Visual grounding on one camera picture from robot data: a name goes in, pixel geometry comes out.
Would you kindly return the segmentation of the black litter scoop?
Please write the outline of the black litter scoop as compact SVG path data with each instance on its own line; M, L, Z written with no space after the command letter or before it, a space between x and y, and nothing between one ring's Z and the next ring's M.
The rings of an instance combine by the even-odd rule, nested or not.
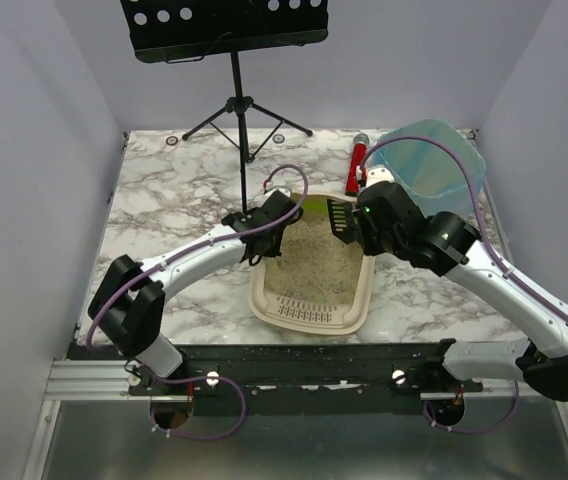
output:
M326 203L332 234L347 245L358 242L359 227L353 214L354 204L332 198Z

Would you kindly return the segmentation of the bin with blue bag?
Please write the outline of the bin with blue bag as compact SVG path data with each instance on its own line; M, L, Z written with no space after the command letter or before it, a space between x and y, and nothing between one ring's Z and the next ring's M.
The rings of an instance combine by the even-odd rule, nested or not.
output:
M436 119L390 131L378 141L397 136L404 139L378 149L367 165L388 168L426 216L439 212L472 216L471 195L460 167L466 168L479 195L486 165L475 146L448 123Z

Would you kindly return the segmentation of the red microphone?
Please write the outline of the red microphone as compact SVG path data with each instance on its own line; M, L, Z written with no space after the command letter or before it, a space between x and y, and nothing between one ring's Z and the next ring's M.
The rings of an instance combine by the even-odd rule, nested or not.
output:
M353 138L351 159L344 191L346 196L356 197L360 188L365 185L366 170L362 170L360 165L367 154L369 145L370 139L365 133L358 133Z

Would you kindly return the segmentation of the beige green litter box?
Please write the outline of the beige green litter box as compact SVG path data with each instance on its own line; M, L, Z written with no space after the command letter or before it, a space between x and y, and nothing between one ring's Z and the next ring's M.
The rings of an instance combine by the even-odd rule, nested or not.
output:
M337 239L327 201L353 202L339 194L310 193L303 214L285 228L281 255L253 268L248 301L266 323L316 335L348 335L368 316L375 259L360 245Z

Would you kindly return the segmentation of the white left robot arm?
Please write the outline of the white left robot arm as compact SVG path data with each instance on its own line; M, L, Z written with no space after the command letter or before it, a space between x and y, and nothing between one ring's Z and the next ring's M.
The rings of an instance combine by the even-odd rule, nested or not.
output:
M279 256L285 228L302 215L300 202L273 190L261 206L226 215L208 233L169 253L143 261L116 258L88 306L86 346L99 329L125 358L155 376L175 374L184 357L161 333L165 303L220 269Z

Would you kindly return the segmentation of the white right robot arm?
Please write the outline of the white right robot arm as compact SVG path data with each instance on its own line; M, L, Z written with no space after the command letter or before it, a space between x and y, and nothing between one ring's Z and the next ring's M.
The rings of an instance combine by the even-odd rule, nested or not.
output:
M497 256L468 221L451 212L425 216L397 183L365 188L353 212L367 255L389 253L471 291L515 324L524 338L451 343L441 364L455 379L523 381L568 401L568 305Z

